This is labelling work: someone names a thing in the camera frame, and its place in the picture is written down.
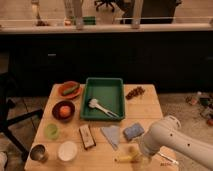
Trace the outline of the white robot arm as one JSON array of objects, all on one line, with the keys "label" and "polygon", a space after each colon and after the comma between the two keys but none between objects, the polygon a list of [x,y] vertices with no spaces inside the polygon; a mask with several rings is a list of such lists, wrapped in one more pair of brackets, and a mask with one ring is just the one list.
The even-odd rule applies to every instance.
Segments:
[{"label": "white robot arm", "polygon": [[180,128],[180,121],[172,115],[152,123],[148,131],[138,138],[140,152],[152,157],[165,146],[213,171],[213,145],[181,133]]}]

